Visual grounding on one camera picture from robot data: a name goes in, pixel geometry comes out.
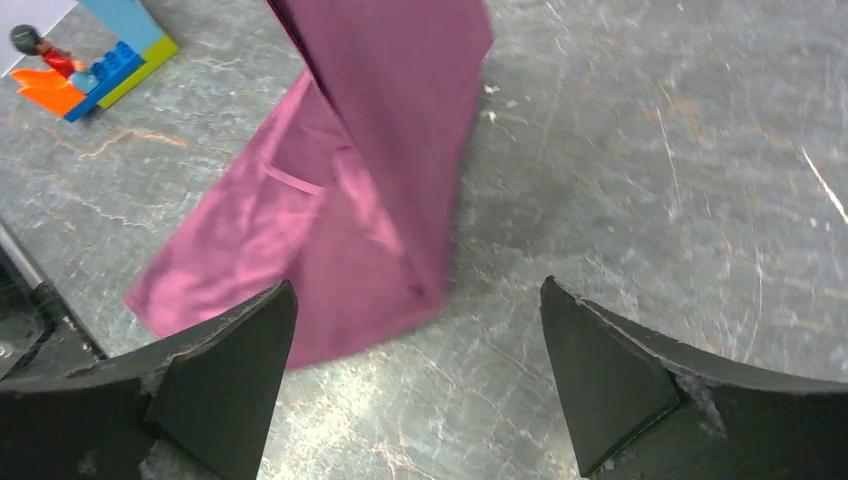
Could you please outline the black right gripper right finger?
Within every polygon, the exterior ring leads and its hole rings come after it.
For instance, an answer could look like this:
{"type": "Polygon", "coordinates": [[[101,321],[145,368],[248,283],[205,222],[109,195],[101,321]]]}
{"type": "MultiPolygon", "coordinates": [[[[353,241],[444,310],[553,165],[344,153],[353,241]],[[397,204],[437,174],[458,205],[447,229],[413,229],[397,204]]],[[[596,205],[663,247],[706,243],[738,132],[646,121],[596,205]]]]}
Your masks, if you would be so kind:
{"type": "Polygon", "coordinates": [[[572,295],[541,321],[585,479],[843,479],[847,387],[697,349],[572,295]]]}

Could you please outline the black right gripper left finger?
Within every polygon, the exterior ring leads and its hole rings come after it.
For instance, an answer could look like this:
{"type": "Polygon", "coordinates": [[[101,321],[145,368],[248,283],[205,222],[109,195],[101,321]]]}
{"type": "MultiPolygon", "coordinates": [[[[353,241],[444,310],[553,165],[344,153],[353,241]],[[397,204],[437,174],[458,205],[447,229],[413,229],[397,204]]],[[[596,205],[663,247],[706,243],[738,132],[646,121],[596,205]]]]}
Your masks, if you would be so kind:
{"type": "Polygon", "coordinates": [[[148,479],[167,446],[220,479],[257,476],[298,300],[279,282],[135,351],[1,384],[5,479],[148,479]]]}

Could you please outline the magenta satin napkin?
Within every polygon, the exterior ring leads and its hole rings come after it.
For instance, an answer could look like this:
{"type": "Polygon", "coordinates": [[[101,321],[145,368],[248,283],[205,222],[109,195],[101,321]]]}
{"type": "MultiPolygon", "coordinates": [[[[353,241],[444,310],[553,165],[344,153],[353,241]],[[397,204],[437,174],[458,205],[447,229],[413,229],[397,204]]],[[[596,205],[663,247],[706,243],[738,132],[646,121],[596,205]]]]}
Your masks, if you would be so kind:
{"type": "Polygon", "coordinates": [[[288,280],[296,369],[444,306],[459,167],[493,30],[478,0],[270,7],[304,70],[125,302],[162,338],[288,280]]]}

